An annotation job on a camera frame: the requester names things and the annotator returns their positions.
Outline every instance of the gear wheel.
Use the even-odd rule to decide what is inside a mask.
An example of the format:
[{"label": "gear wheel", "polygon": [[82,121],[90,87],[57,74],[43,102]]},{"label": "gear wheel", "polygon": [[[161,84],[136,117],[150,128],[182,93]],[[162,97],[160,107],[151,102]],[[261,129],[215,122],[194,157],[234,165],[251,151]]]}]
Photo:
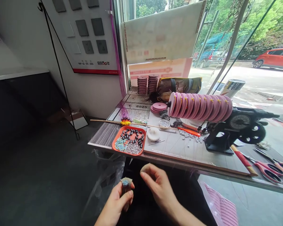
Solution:
[{"label": "gear wheel", "polygon": [[266,130],[259,122],[254,122],[250,127],[243,130],[242,135],[238,138],[243,143],[258,144],[264,140]]}]

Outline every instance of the pink spool stack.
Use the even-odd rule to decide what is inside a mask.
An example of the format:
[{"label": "pink spool stack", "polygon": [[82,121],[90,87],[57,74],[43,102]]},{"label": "pink spool stack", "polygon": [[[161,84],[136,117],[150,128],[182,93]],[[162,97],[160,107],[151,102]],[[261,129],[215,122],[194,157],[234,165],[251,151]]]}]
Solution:
[{"label": "pink spool stack", "polygon": [[167,105],[164,103],[155,103],[150,107],[150,110],[155,114],[159,114],[159,112],[166,109],[167,109]]},{"label": "pink spool stack", "polygon": [[147,77],[140,76],[137,78],[137,92],[147,94]]},{"label": "pink spool stack", "polygon": [[198,121],[221,122],[229,118],[233,110],[227,96],[185,94],[172,92],[168,115]]},{"label": "pink spool stack", "polygon": [[148,94],[156,92],[159,75],[149,75],[148,78]]}]

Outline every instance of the black cabinet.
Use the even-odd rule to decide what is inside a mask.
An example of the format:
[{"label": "black cabinet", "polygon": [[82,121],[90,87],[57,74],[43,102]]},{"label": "black cabinet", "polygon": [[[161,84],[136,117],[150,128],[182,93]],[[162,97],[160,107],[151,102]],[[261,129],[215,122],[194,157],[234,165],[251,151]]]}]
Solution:
[{"label": "black cabinet", "polygon": [[46,124],[65,106],[50,73],[0,80],[0,143]]}]

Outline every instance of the red car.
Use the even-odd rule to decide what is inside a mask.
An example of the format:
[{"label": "red car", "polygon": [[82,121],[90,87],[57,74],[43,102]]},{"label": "red car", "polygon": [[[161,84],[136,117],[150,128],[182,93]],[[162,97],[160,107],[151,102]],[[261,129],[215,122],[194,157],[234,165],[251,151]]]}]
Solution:
[{"label": "red car", "polygon": [[266,51],[264,54],[259,55],[252,64],[253,68],[262,66],[283,68],[283,48]]}]

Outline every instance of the brown bag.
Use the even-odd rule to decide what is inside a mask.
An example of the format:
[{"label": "brown bag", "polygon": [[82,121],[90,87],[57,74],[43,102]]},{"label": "brown bag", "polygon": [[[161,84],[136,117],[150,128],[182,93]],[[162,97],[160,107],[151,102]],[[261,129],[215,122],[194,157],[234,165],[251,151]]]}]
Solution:
[{"label": "brown bag", "polygon": [[198,93],[201,89],[202,77],[199,78],[161,78],[159,79],[157,91],[150,95],[152,102],[153,97],[157,97],[159,102],[166,103],[169,101],[172,92],[178,93]]}]

